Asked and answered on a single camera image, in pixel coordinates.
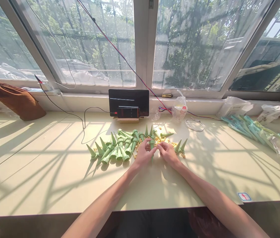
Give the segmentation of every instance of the window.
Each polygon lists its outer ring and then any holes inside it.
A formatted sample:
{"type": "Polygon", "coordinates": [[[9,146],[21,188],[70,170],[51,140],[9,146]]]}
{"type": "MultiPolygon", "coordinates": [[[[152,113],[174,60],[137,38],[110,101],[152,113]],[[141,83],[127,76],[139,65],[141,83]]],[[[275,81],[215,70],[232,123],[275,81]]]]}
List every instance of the window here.
{"type": "Polygon", "coordinates": [[[280,93],[280,9],[237,74],[230,90],[280,93]]]}
{"type": "Polygon", "coordinates": [[[269,3],[160,0],[153,88],[220,91],[269,3]]]}
{"type": "Polygon", "coordinates": [[[0,7],[0,79],[35,80],[44,74],[0,7]]]}
{"type": "MultiPolygon", "coordinates": [[[[136,77],[96,28],[77,0],[23,1],[31,31],[45,40],[45,50],[63,84],[135,87],[136,77]]],[[[83,0],[100,28],[135,69],[132,0],[83,0]]]]}
{"type": "MultiPolygon", "coordinates": [[[[280,100],[280,1],[80,1],[158,95],[280,100]]],[[[78,0],[0,0],[0,79],[34,74],[62,92],[145,89],[78,0]]]]}

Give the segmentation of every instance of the tabletop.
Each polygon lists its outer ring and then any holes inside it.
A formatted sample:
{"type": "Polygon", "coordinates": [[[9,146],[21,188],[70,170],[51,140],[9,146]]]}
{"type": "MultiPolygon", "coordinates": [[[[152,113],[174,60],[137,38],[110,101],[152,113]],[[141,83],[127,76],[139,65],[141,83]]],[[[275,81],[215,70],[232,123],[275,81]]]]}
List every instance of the tabletop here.
{"type": "MultiPolygon", "coordinates": [[[[174,132],[172,142],[188,138],[186,159],[180,157],[183,164],[235,203],[243,204],[241,192],[253,202],[280,201],[280,157],[222,121],[200,119],[205,130],[195,132],[184,123],[172,122],[169,115],[119,124],[106,113],[87,113],[85,130],[78,118],[62,112],[32,122],[0,118],[0,216],[83,212],[134,161],[133,157],[125,163],[111,160],[96,167],[85,143],[94,148],[100,136],[109,138],[110,131],[144,132],[146,124],[149,128],[153,124],[158,132],[174,132]],[[15,126],[4,129],[5,123],[15,126]],[[23,135],[28,127],[32,130],[23,135]]],[[[271,125],[280,130],[280,119],[271,125]]],[[[157,152],[115,211],[199,206],[203,202],[157,152]]]]}

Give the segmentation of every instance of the white cable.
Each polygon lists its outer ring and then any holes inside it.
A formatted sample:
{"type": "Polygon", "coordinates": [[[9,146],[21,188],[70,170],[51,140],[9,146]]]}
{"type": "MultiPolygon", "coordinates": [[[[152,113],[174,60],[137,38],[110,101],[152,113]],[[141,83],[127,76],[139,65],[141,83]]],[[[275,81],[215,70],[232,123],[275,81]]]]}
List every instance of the white cable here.
{"type": "Polygon", "coordinates": [[[202,132],[202,131],[205,129],[204,124],[203,124],[200,120],[196,120],[196,119],[194,119],[194,118],[192,118],[192,117],[185,120],[185,126],[186,126],[188,129],[190,129],[190,130],[192,130],[192,131],[196,131],[196,132],[202,132]],[[196,130],[196,129],[194,129],[194,128],[191,128],[191,127],[189,126],[189,122],[191,122],[191,121],[197,122],[197,123],[200,124],[203,128],[202,128],[201,130],[196,130]]]}
{"type": "Polygon", "coordinates": [[[45,27],[45,29],[48,31],[48,33],[51,34],[51,36],[53,37],[55,43],[56,43],[56,44],[58,45],[58,47],[60,48],[61,53],[63,54],[64,59],[65,59],[65,61],[66,61],[66,63],[67,63],[67,66],[68,66],[70,75],[72,76],[72,78],[73,78],[73,80],[74,80],[75,86],[74,86],[74,88],[68,88],[68,87],[65,87],[64,85],[62,85],[62,84],[60,84],[60,83],[58,83],[58,82],[54,82],[54,81],[51,81],[51,82],[57,83],[57,84],[59,84],[60,86],[63,86],[64,88],[67,88],[67,89],[75,89],[75,88],[76,88],[76,81],[75,81],[74,76],[71,74],[71,70],[70,70],[69,64],[68,64],[68,62],[67,62],[67,59],[66,59],[66,56],[65,56],[63,50],[61,49],[61,46],[58,44],[58,42],[57,42],[57,40],[55,39],[54,35],[48,30],[48,28],[46,27],[46,25],[41,21],[41,19],[40,19],[40,18],[38,17],[38,15],[35,13],[35,11],[33,10],[33,8],[31,7],[31,5],[29,4],[29,2],[28,2],[27,0],[25,0],[25,1],[26,1],[27,4],[29,5],[29,7],[30,7],[30,9],[32,10],[32,12],[34,13],[34,15],[35,15],[35,16],[37,17],[37,19],[42,23],[42,25],[45,27]]]}

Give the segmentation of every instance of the window frame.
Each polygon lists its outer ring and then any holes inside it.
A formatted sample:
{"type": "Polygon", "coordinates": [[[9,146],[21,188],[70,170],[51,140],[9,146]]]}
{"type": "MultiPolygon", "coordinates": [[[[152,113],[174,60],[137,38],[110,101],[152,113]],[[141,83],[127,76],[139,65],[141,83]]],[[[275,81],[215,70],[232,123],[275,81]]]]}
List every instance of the window frame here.
{"type": "MultiPolygon", "coordinates": [[[[140,79],[136,76],[135,87],[120,86],[100,86],[100,85],[74,85],[61,83],[62,72],[46,39],[37,34],[33,29],[40,29],[39,25],[31,19],[35,19],[35,15],[26,7],[27,2],[24,0],[0,0],[0,6],[7,15],[9,21],[21,37],[25,46],[32,54],[34,60],[39,64],[42,72],[47,80],[52,83],[55,89],[68,93],[101,93],[108,94],[108,89],[143,89],[145,87],[140,79]]],[[[149,3],[141,0],[133,0],[134,9],[134,34],[135,34],[135,61],[136,72],[146,82],[146,49],[147,49],[147,24],[148,24],[148,6],[149,3]]]]}
{"type": "MultiPolygon", "coordinates": [[[[133,0],[134,8],[134,34],[135,34],[135,58],[136,58],[136,72],[142,78],[148,87],[152,87],[153,70],[154,70],[154,54],[155,54],[155,40],[158,20],[159,0],[153,0],[153,9],[149,9],[150,0],[133,0]]],[[[5,12],[7,18],[15,28],[16,32],[28,48],[30,54],[40,67],[46,79],[50,82],[60,83],[62,73],[56,64],[54,57],[49,51],[49,46],[45,39],[39,34],[35,34],[32,29],[39,27],[35,22],[29,22],[28,19],[32,11],[26,11],[24,0],[0,0],[0,6],[5,12]]],[[[252,50],[257,45],[265,29],[270,24],[275,14],[280,8],[280,0],[271,0],[261,21],[258,22],[255,32],[252,34],[243,52],[236,61],[234,67],[223,84],[220,91],[206,91],[206,90],[183,90],[181,92],[184,96],[189,98],[205,98],[205,99],[222,99],[227,96],[239,97],[242,99],[258,99],[258,100],[280,100],[280,93],[277,92],[248,92],[248,91],[230,91],[228,90],[238,71],[246,62],[252,50]]],[[[1,80],[15,86],[35,87],[36,81],[22,81],[22,80],[1,80]]],[[[58,84],[53,83],[55,89],[60,89],[62,92],[68,93],[96,93],[108,94],[108,89],[146,89],[145,85],[136,76],[136,87],[116,87],[116,86],[97,86],[97,85],[77,85],[75,89],[66,89],[58,84]]],[[[72,88],[74,84],[62,84],[63,86],[72,88]]],[[[156,95],[173,94],[178,96],[177,89],[152,89],[156,95]]]]}
{"type": "MultiPolygon", "coordinates": [[[[155,57],[155,41],[156,41],[156,30],[157,30],[157,20],[158,20],[158,6],[159,1],[154,0],[154,8],[149,10],[149,38],[148,38],[148,61],[147,61],[147,83],[148,86],[151,87],[153,83],[153,70],[154,70],[154,57],[155,57]]],[[[240,97],[240,91],[229,91],[230,85],[233,83],[237,73],[242,66],[246,62],[247,58],[251,54],[252,50],[257,45],[261,36],[263,35],[265,29],[274,18],[275,14],[280,8],[280,1],[273,0],[268,6],[265,14],[262,16],[261,21],[257,24],[255,32],[252,34],[251,38],[248,40],[246,46],[244,47],[243,52],[239,56],[239,59],[235,63],[232,68],[227,80],[221,87],[220,91],[207,91],[207,90],[185,90],[180,89],[184,96],[190,98],[213,98],[213,99],[221,99],[226,98],[227,96],[234,95],[234,97],[240,97]]],[[[154,93],[157,95],[161,94],[173,94],[174,96],[179,96],[177,89],[153,89],[154,93]]],[[[257,92],[249,92],[253,93],[253,97],[251,99],[262,99],[262,95],[258,95],[257,92]]],[[[268,98],[272,100],[277,100],[275,94],[280,93],[271,93],[271,92],[262,92],[261,94],[266,94],[268,98]]]]}

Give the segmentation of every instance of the sticker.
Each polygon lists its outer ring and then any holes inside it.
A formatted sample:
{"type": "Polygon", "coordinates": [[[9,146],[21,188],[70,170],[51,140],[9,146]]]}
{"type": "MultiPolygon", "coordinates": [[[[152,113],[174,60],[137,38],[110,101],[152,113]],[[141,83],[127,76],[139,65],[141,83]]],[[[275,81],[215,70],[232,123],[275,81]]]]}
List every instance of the sticker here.
{"type": "Polygon", "coordinates": [[[252,202],[251,197],[247,193],[237,193],[243,202],[252,202]]]}

